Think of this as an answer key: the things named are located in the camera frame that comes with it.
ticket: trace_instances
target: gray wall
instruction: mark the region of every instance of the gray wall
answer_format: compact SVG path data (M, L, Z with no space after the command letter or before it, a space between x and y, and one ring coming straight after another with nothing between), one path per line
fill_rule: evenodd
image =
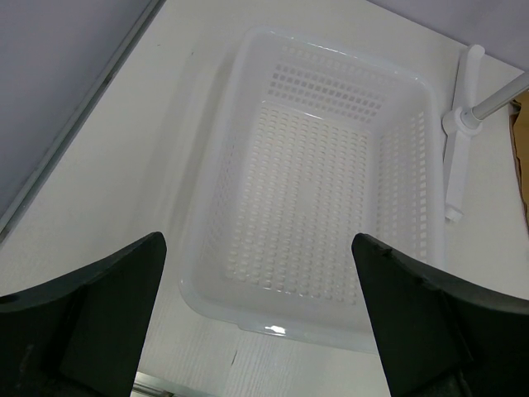
M370 0L464 44L529 70L528 0Z
M149 3L0 1L0 218Z

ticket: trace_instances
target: perforated basket bottom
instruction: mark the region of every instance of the perforated basket bottom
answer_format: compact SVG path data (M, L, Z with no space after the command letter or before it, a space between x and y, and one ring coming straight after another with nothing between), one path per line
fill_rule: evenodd
M350 244L366 227L373 137L269 102L250 135L225 277L356 304Z

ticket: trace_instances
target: table surface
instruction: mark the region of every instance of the table surface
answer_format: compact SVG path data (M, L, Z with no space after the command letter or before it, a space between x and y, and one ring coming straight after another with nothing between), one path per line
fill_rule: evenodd
M460 43L363 0L168 0L0 249L0 295L46 282L148 232L168 242L139 370L219 396L385 396L376 355L243 332L179 295L195 175L245 31L281 26L422 74L450 108ZM521 71L485 56L478 98ZM473 139L465 215L446 268L529 299L529 239L508 111Z

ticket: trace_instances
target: basket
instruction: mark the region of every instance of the basket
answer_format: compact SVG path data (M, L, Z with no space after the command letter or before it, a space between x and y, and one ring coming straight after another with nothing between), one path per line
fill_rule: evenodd
M376 352L350 245L368 233L442 265L440 127L418 75L251 30L198 177L185 301L241 329Z

